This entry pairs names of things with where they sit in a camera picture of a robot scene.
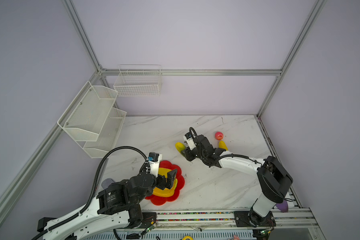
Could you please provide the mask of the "red fake apple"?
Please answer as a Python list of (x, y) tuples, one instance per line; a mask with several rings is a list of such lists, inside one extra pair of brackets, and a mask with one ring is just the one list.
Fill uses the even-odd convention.
[(216, 132), (215, 133), (215, 139), (218, 140), (218, 141), (221, 141), (223, 140), (224, 138), (224, 134), (222, 132)]

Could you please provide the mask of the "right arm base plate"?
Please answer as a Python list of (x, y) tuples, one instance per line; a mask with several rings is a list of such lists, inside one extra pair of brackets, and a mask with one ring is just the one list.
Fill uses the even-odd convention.
[(250, 211), (235, 211), (234, 219), (237, 227), (275, 227), (276, 221), (272, 212), (268, 212), (265, 217), (261, 217), (257, 213)]

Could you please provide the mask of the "yellow fake mango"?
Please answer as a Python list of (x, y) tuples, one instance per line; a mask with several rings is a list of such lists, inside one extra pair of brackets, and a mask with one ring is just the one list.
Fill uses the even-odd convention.
[(177, 143), (175, 144), (175, 147), (176, 147), (177, 151), (178, 151), (180, 154), (182, 154), (183, 151), (186, 149), (186, 146), (185, 146), (183, 143), (181, 143), (181, 142), (177, 142)]
[(226, 151), (228, 150), (228, 147), (224, 141), (219, 141), (219, 148), (224, 149)]

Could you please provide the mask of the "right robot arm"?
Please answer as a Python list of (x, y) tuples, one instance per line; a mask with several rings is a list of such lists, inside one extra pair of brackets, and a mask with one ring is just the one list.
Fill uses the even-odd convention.
[(290, 200), (287, 193), (293, 178), (277, 158), (268, 156), (257, 159), (234, 154), (223, 148), (215, 148), (205, 136), (195, 136), (190, 132), (184, 135), (184, 141), (187, 147), (181, 153), (187, 161), (199, 159), (209, 168), (235, 170), (258, 179), (261, 193), (249, 210), (249, 224), (259, 226), (277, 204)]

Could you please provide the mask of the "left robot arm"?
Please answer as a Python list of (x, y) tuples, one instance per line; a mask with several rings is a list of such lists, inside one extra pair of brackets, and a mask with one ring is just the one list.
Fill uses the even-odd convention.
[(110, 184), (79, 210), (59, 218), (41, 218), (35, 239), (81, 240), (111, 229), (132, 229), (154, 221), (156, 214), (144, 214), (140, 203), (173, 202), (185, 185), (182, 170), (169, 161), (160, 163), (157, 175), (142, 172)]

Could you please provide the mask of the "yellow fake banana bunch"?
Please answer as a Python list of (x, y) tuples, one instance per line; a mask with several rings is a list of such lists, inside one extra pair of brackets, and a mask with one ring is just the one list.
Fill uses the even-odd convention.
[[(168, 176), (168, 173), (172, 171), (170, 169), (167, 168), (159, 168), (158, 174), (164, 177)], [(168, 189), (167, 187), (165, 187), (163, 190), (160, 188), (155, 188), (153, 191), (153, 195), (156, 197), (162, 197), (162, 198), (169, 198), (172, 197), (175, 194), (175, 190), (177, 188), (178, 185), (178, 180), (177, 178), (174, 179), (174, 183), (171, 189)]]

